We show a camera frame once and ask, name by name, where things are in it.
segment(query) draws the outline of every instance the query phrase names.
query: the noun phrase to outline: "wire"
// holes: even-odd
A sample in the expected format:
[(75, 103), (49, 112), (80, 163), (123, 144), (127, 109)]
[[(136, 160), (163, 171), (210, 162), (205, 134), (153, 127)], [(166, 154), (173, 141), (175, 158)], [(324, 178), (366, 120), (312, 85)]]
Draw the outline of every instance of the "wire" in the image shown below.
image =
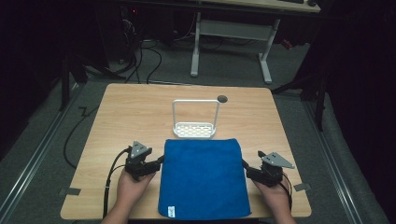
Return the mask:
[(285, 187), (285, 186), (284, 186), (282, 183), (279, 183), (279, 185), (280, 185), (280, 187), (282, 187), (282, 189), (283, 189), (283, 190), (285, 190), (285, 191), (286, 191), (286, 193), (288, 194), (288, 199), (289, 199), (289, 208), (290, 208), (290, 211), (291, 211), (291, 206), (292, 206), (292, 198), (291, 198), (292, 187), (291, 187), (290, 180), (289, 180), (289, 178), (286, 176), (286, 174), (285, 174), (285, 173), (283, 173), (283, 176), (285, 176), (286, 180), (288, 180), (288, 183), (289, 183), (290, 190), (287, 190), (287, 189), (286, 189), (286, 187)]
[(161, 54), (157, 50), (154, 50), (154, 49), (147, 49), (147, 50), (151, 50), (151, 51), (155, 52), (156, 54), (158, 54), (158, 56), (160, 56), (160, 61), (158, 62), (157, 66), (148, 74), (148, 77), (146, 79), (146, 83), (149, 84), (149, 78), (157, 70), (157, 68), (160, 67), (161, 62), (163, 61), (163, 56), (161, 56)]
[(194, 22), (195, 22), (196, 16), (197, 16), (197, 13), (194, 13), (189, 31), (181, 38), (174, 39), (175, 42), (178, 40), (183, 40), (183, 39), (190, 38), (190, 37), (194, 36), (194, 35), (189, 35), (189, 34), (191, 33), (192, 27), (194, 27)]
[(103, 199), (103, 218), (105, 218), (105, 216), (107, 216), (108, 192), (110, 190), (111, 175), (113, 174), (113, 172), (115, 170), (120, 168), (122, 165), (118, 166), (116, 168), (114, 168), (114, 166), (116, 166), (117, 160), (122, 156), (122, 154), (124, 154), (125, 152), (129, 153), (131, 150), (132, 150), (131, 147), (127, 147), (122, 152), (120, 152), (119, 155), (117, 155), (116, 159), (113, 161), (110, 171), (108, 172), (106, 186), (105, 186), (105, 195), (104, 195), (104, 199)]
[(99, 108), (99, 105), (97, 107), (95, 107), (93, 110), (91, 110), (88, 114), (84, 114), (83, 113), (83, 117), (82, 119), (74, 126), (74, 128), (72, 129), (72, 131), (69, 133), (69, 135), (67, 136), (66, 140), (64, 141), (64, 160), (67, 162), (67, 164), (69, 164), (72, 168), (74, 168), (75, 170), (77, 169), (77, 166), (75, 164), (73, 164), (68, 158), (67, 158), (67, 154), (66, 154), (66, 150), (67, 150), (67, 144), (71, 138), (71, 136), (73, 135), (74, 131), (77, 129), (77, 127), (79, 126), (79, 124), (81, 124), (82, 121), (84, 121), (85, 118), (89, 117), (91, 113), (93, 113), (95, 110), (97, 110)]

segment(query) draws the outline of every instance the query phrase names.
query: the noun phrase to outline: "blue cloth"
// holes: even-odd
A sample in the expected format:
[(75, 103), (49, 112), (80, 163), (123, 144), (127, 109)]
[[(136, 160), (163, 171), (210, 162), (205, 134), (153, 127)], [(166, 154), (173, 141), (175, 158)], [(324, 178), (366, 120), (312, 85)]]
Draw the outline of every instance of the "blue cloth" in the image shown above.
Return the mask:
[(158, 210), (179, 220), (250, 214), (242, 153), (236, 139), (166, 140)]

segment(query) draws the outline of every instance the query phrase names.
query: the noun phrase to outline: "human hand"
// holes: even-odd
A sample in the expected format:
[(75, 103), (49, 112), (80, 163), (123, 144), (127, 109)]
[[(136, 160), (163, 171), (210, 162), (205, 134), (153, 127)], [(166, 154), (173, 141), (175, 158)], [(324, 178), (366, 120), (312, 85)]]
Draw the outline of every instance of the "human hand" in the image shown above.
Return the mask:
[[(286, 192), (280, 185), (267, 187), (266, 185), (253, 180), (254, 185), (262, 193), (264, 202), (271, 210), (277, 224), (283, 223), (296, 223), (294, 218), (291, 216), (290, 205), (289, 205), (289, 193)], [(288, 190), (288, 180), (284, 176), (281, 184)]]
[(102, 224), (127, 223), (132, 209), (140, 200), (146, 187), (154, 176), (155, 173), (146, 175), (137, 182), (125, 171), (125, 169), (122, 170), (117, 186), (116, 203), (102, 220)]
[(140, 177), (137, 182), (123, 169), (117, 185), (116, 205), (130, 207), (132, 210), (132, 207), (140, 200), (154, 176), (155, 173)]

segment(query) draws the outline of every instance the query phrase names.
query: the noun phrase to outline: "wooden table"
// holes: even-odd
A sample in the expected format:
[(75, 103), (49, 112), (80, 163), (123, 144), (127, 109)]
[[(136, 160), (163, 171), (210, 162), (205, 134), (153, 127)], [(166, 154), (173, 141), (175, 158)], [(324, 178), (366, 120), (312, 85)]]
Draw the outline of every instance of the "wooden table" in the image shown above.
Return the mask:
[[(157, 160), (163, 155), (165, 140), (175, 139), (172, 102), (176, 99), (217, 99), (219, 95), (227, 96), (228, 102), (219, 108), (217, 131), (213, 139), (236, 138), (242, 148), (243, 159), (257, 168), (261, 165), (258, 150), (266, 154), (279, 153), (296, 166), (296, 169), (285, 169), (291, 184), (300, 184), (302, 180), (298, 164), (291, 154), (273, 96), (268, 89), (110, 84), (70, 185), (70, 188), (81, 189), (81, 192), (79, 195), (66, 196), (62, 218), (102, 218), (106, 177), (116, 156), (136, 140), (153, 148), (146, 161)], [(193, 112), (197, 114), (196, 118), (213, 114), (210, 106), (201, 106), (200, 110)], [(125, 158), (126, 154), (119, 159), (119, 164), (124, 164)], [(115, 202), (119, 175), (120, 169), (112, 176), (109, 208)], [(161, 171), (151, 181), (130, 218), (165, 218), (157, 210), (160, 180)], [(270, 217), (262, 196), (250, 179), (247, 179), (247, 192), (252, 212), (248, 217)], [(292, 214), (295, 217), (308, 217), (311, 208), (305, 192), (293, 192), (292, 197)]]

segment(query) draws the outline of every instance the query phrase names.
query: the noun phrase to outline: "white wire basket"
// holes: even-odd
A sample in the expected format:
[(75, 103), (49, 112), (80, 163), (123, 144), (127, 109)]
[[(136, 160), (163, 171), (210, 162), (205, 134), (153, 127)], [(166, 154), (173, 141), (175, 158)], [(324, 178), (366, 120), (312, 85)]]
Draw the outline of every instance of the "white wire basket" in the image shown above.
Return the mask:
[[(177, 122), (176, 118), (176, 104), (177, 103), (213, 103), (216, 104), (216, 113), (213, 123), (210, 122)], [(216, 132), (216, 121), (219, 113), (218, 100), (175, 100), (172, 103), (173, 107), (173, 131), (179, 138), (198, 138), (210, 139)]]

